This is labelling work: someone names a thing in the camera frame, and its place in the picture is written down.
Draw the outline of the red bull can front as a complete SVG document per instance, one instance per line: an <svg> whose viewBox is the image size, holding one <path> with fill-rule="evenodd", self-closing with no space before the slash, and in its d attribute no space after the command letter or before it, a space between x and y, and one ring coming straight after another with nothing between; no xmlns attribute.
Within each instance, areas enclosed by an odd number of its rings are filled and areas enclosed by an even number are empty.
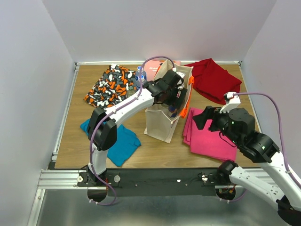
<svg viewBox="0 0 301 226"><path fill-rule="evenodd" d="M176 108L175 106L169 106L168 108L168 116L170 118L175 118L178 115L178 108Z"/></svg>

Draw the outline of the beige canvas tote bag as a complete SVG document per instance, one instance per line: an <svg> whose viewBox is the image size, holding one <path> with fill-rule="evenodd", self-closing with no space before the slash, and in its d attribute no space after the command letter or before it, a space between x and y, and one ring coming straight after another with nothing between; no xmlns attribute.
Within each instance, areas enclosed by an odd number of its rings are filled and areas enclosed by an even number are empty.
<svg viewBox="0 0 301 226"><path fill-rule="evenodd" d="M173 64L173 67L175 67L178 72L186 74L184 77L184 88L187 89L185 108L180 113L178 113L175 118L170 118L168 116L169 104L154 104L153 106L148 107L145 110L146 129L144 133L166 143L171 142L179 118L185 118L188 115L190 98L194 84L192 67L181 66L176 63Z"/></svg>

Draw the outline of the green glass bottle front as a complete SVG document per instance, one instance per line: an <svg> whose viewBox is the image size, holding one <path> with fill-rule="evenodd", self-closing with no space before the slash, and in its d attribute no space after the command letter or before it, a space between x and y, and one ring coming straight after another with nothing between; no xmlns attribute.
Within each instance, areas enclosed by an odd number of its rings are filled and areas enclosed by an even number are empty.
<svg viewBox="0 0 301 226"><path fill-rule="evenodd" d="M131 97L132 95L134 95L137 92L137 87L136 86L131 86L128 88L127 91L127 98Z"/></svg>

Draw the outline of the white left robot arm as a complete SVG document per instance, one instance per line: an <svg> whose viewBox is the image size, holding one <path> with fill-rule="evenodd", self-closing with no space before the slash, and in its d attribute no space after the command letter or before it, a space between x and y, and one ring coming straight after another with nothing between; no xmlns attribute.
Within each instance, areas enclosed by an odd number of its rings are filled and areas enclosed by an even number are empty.
<svg viewBox="0 0 301 226"><path fill-rule="evenodd" d="M178 88L182 84L191 86L191 78L191 72L175 72L172 68L162 78L145 82L139 91L119 104L93 111L87 128L90 140L88 180L92 185L99 186L104 182L108 151L117 141L120 125L144 108L162 103L172 105L177 99Z"/></svg>

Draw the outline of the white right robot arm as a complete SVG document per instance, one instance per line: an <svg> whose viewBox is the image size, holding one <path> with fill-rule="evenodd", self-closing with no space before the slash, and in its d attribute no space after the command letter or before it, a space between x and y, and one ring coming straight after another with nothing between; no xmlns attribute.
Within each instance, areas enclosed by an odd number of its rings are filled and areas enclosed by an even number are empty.
<svg viewBox="0 0 301 226"><path fill-rule="evenodd" d="M208 120L210 132L226 136L238 150L273 179L272 186L251 175L237 163L226 160L216 172L217 181L223 185L232 182L244 187L276 208L278 215L289 225L301 224L301 189L285 168L284 155L267 135L255 130L255 119L244 108L221 113L221 108L207 106L193 117L198 130L204 129Z"/></svg>

